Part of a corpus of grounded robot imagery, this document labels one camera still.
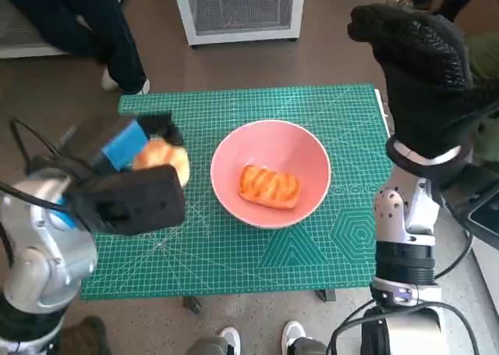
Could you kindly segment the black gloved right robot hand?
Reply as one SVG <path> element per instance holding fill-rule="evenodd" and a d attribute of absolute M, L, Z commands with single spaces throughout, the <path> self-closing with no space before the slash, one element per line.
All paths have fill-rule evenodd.
<path fill-rule="evenodd" d="M 371 45 L 384 72 L 395 138 L 424 158 L 463 144 L 498 110 L 498 82 L 474 83 L 462 32 L 442 16 L 359 5 L 348 34 Z"/>

